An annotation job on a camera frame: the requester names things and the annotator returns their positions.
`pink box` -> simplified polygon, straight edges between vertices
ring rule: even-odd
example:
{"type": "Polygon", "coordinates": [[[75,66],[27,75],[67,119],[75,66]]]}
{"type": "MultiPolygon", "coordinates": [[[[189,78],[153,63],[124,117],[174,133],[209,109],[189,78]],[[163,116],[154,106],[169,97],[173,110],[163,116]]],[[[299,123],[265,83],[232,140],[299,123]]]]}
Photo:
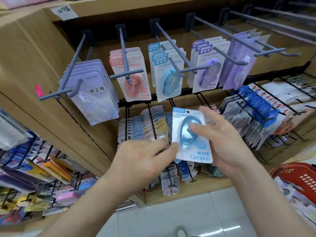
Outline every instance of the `pink box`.
{"type": "Polygon", "coordinates": [[[51,0],[0,0],[0,10],[8,10],[51,0]]]}

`red shopping basket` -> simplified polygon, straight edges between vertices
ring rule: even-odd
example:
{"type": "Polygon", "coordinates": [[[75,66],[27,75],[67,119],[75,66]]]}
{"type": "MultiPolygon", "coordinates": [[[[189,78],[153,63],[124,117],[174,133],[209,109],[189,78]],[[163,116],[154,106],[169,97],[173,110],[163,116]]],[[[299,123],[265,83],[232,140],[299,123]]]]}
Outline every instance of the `red shopping basket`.
{"type": "Polygon", "coordinates": [[[286,163],[274,168],[270,175],[273,179],[278,176],[283,181],[292,183],[298,192],[316,204],[316,165],[286,163]]]}

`purple correction tape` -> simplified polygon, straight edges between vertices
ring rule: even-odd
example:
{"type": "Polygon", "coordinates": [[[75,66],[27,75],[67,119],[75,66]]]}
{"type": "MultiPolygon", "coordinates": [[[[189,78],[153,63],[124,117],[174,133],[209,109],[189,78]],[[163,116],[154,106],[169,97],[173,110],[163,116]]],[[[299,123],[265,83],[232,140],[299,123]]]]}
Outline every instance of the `purple correction tape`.
{"type": "Polygon", "coordinates": [[[213,83],[222,67],[218,58],[208,60],[205,65],[210,65],[210,68],[205,69],[200,77],[201,88],[206,88],[209,84],[213,83]]]}

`person's left hand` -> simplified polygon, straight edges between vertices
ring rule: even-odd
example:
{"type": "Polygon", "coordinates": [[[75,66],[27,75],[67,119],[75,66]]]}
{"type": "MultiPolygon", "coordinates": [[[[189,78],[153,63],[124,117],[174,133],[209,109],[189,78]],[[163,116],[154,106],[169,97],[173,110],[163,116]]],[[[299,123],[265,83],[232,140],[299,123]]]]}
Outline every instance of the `person's left hand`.
{"type": "Polygon", "coordinates": [[[128,198],[143,189],[160,175],[175,158],[179,144],[173,142],[165,149],[165,140],[125,141],[118,149],[113,163],[104,175],[116,184],[122,198],[128,198]]]}

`pink packaged item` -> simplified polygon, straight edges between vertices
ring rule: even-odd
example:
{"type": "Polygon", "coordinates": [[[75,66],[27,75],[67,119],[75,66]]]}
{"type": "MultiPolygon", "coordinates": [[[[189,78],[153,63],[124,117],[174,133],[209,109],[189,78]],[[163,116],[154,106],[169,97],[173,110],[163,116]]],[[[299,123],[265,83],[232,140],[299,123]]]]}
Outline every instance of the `pink packaged item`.
{"type": "Polygon", "coordinates": [[[52,0],[0,0],[0,10],[9,10],[46,1],[52,0]]]}
{"type": "Polygon", "coordinates": [[[80,197],[81,197],[81,194],[76,193],[74,191],[66,192],[66,193],[62,193],[58,195],[56,197],[56,202],[64,206],[68,206],[75,203],[80,197]]]}

